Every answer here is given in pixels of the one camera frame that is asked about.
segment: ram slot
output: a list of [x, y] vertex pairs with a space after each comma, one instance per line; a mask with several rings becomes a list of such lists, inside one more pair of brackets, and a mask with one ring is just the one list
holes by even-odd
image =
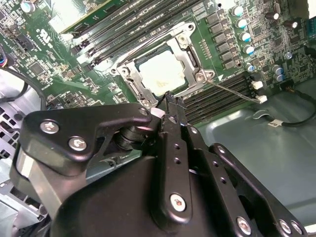
[[173, 3], [174, 5], [177, 5], [177, 8], [171, 8], [167, 10], [167, 14], [164, 14], [162, 18], [159, 18], [158, 20], [155, 21], [155, 18], [157, 16], [161, 15], [164, 13], [165, 10], [161, 11], [161, 13], [158, 13], [157, 15], [149, 18], [147, 20], [147, 23], [143, 24], [145, 27], [142, 30], [137, 31], [136, 33], [131, 34], [130, 37], [125, 37], [122, 38], [120, 42], [115, 44], [114, 46], [110, 47], [108, 50], [103, 52], [101, 55], [99, 55], [97, 58], [95, 58], [90, 64], [86, 65], [84, 67], [85, 71], [91, 71], [96, 65], [100, 64], [102, 61], [106, 60], [109, 56], [112, 56], [117, 50], [121, 49], [123, 46], [126, 48], [129, 47], [135, 47], [135, 41], [140, 39], [141, 37], [146, 36], [147, 33], [150, 31], [159, 28], [160, 26], [164, 25], [164, 22], [167, 19], [172, 18], [173, 16], [182, 13], [183, 11], [187, 10], [188, 8], [193, 7], [195, 4], [201, 2], [201, 0], [185, 0], [186, 3], [183, 3], [184, 0], [177, 1], [176, 3]]

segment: black plastic mount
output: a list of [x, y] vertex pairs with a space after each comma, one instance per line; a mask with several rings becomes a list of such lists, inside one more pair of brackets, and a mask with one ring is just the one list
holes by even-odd
[[[308, 236], [229, 150], [220, 144], [207, 147], [187, 123], [181, 98], [167, 93], [158, 108], [166, 111], [158, 120], [138, 104], [35, 112], [25, 118], [21, 148], [63, 175], [79, 174], [104, 154], [142, 150], [141, 158], [71, 195], [53, 221], [52, 237]], [[44, 133], [43, 121], [57, 123], [60, 130]], [[69, 147], [73, 136], [87, 142], [84, 151]], [[95, 145], [99, 137], [105, 137], [101, 146]]]
[[[33, 112], [23, 120], [21, 149], [57, 173], [76, 176], [86, 170], [93, 157], [105, 152], [120, 128], [146, 126], [151, 120], [152, 115], [144, 107], [132, 103]], [[59, 131], [43, 132], [40, 124], [44, 121], [56, 123]], [[86, 142], [85, 150], [75, 151], [69, 146], [73, 137]], [[97, 139], [101, 137], [105, 137], [104, 143], [98, 148]]]

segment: screw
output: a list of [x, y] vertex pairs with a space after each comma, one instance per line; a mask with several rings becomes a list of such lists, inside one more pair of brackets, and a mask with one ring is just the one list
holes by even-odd
[[87, 147], [86, 142], [80, 137], [73, 137], [72, 139], [69, 140], [68, 144], [71, 149], [78, 152], [83, 151]]
[[280, 222], [280, 225], [281, 225], [282, 229], [283, 229], [286, 233], [290, 234], [290, 233], [291, 233], [291, 229], [290, 229], [290, 227], [288, 226], [288, 224], [287, 224], [285, 221], [283, 221], [283, 220], [280, 220], [279, 222]]
[[169, 117], [169, 120], [173, 123], [177, 123], [177, 120], [174, 117]]
[[221, 146], [218, 146], [217, 148], [218, 148], [218, 150], [219, 150], [221, 153], [223, 153], [223, 154], [225, 153], [224, 148], [222, 148]]
[[192, 131], [192, 133], [194, 133], [194, 134], [197, 134], [197, 133], [198, 133], [198, 131], [197, 131], [197, 129], [196, 129], [195, 127], [191, 127], [191, 131]]
[[170, 196], [170, 202], [176, 211], [182, 212], [186, 209], [186, 202], [177, 194], [172, 194]]
[[197, 76], [197, 81], [202, 81], [202, 80], [204, 80], [204, 77], [202, 75], [198, 75]]
[[140, 108], [140, 109], [138, 109], [138, 111], [144, 116], [148, 115], [148, 112], [144, 108]]
[[242, 232], [244, 232], [246, 235], [250, 235], [251, 234], [251, 228], [250, 225], [248, 224], [248, 222], [243, 219], [242, 217], [237, 217], [237, 224], [239, 226], [239, 228], [241, 229]]
[[303, 234], [302, 229], [300, 228], [300, 226], [299, 226], [297, 223], [295, 223], [294, 221], [291, 221], [291, 224], [292, 224], [293, 228], [294, 228], [300, 235]]
[[291, 52], [287, 52], [285, 55], [284, 55], [284, 58], [286, 60], [290, 60], [291, 58], [293, 57], [293, 54]]
[[48, 134], [54, 134], [59, 131], [59, 126], [51, 121], [45, 121], [40, 124], [40, 129]]

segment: cable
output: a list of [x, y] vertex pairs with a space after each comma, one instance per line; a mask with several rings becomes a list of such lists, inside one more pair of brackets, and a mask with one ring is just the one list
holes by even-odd
[[[289, 92], [289, 93], [293, 93], [298, 95], [299, 97], [301, 97], [303, 100], [306, 100], [310, 103], [313, 104], [314, 106], [314, 112], [312, 113], [312, 115], [310, 115], [307, 119], [300, 121], [300, 122], [283, 122], [277, 119], [277, 121], [279, 122], [280, 126], [284, 126], [284, 127], [298, 127], [301, 125], [306, 124], [307, 122], [311, 121], [312, 119], [315, 118], [316, 116], [316, 99], [314, 99], [313, 97], [302, 93], [301, 91], [298, 90], [294, 90], [292, 87], [287, 87], [285, 89], [285, 91]], [[275, 121], [276, 119], [268, 114], [264, 114], [262, 117], [265, 117], [269, 122]]]
[[[15, 70], [13, 70], [11, 68], [8, 68], [8, 67], [5, 67], [5, 68], [4, 67], [0, 67], [0, 69], [3, 70], [3, 71], [8, 72], [8, 73], [10, 73], [10, 74], [12, 74], [14, 76], [16, 76], [17, 78], [19, 78], [22, 81], [24, 81], [24, 83], [26, 83], [27, 85], [32, 87], [36, 91], [36, 93], [39, 95], [39, 97], [40, 97], [40, 109], [41, 110], [46, 110], [46, 97], [45, 97], [43, 91], [38, 86], [36, 86], [36, 84], [31, 79], [27, 78], [26, 76], [20, 74], [19, 72], [15, 71]], [[22, 96], [25, 93], [25, 91], [23, 92], [23, 90], [22, 90], [19, 95]]]
[[13, 96], [13, 97], [4, 97], [4, 98], [0, 98], [0, 104], [1, 103], [5, 103], [5, 102], [13, 102], [15, 101], [16, 99], [20, 98], [21, 96], [23, 96], [25, 94], [25, 92], [28, 90], [28, 87], [29, 85], [24, 82], [24, 85], [23, 85], [23, 88], [21, 90], [21, 92], [16, 95], [16, 96]]

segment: capacitor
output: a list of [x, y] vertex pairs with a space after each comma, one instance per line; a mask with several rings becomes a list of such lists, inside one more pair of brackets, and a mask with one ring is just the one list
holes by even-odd
[[243, 13], [243, 8], [242, 6], [234, 6], [232, 8], [232, 15], [233, 16], [241, 16]]
[[266, 19], [276, 21], [280, 17], [280, 14], [277, 12], [268, 12], [266, 14]]
[[281, 14], [281, 7], [279, 3], [275, 3], [273, 5], [273, 9], [275, 10], [276, 13], [278, 13], [279, 15]]
[[281, 75], [284, 72], [284, 70], [279, 65], [274, 65], [272, 67], [272, 72], [274, 72], [276, 75]]
[[31, 1], [23, 1], [20, 4], [22, 11], [25, 13], [32, 13], [35, 11], [35, 5]]
[[245, 19], [239, 19], [239, 20], [237, 20], [237, 21], [235, 22], [235, 26], [236, 26], [237, 28], [243, 29], [243, 28], [245, 28], [247, 25], [248, 25], [248, 23], [247, 23], [247, 21], [246, 21]]
[[294, 30], [296, 27], [298, 27], [298, 23], [296, 21], [287, 20], [283, 23], [283, 26], [288, 29]]
[[242, 32], [239, 35], [239, 39], [244, 42], [249, 42], [251, 39], [251, 35], [248, 32]]
[[276, 81], [278, 81], [278, 82], [284, 81], [284, 75], [283, 75], [283, 74], [281, 74], [281, 75], [275, 75], [275, 79], [276, 79]]
[[251, 73], [255, 70], [255, 67], [251, 63], [246, 63], [245, 68], [247, 72]]
[[244, 48], [243, 48], [243, 52], [246, 53], [246, 54], [253, 54], [253, 52], [255, 51], [255, 48], [252, 47], [251, 45], [246, 45]]

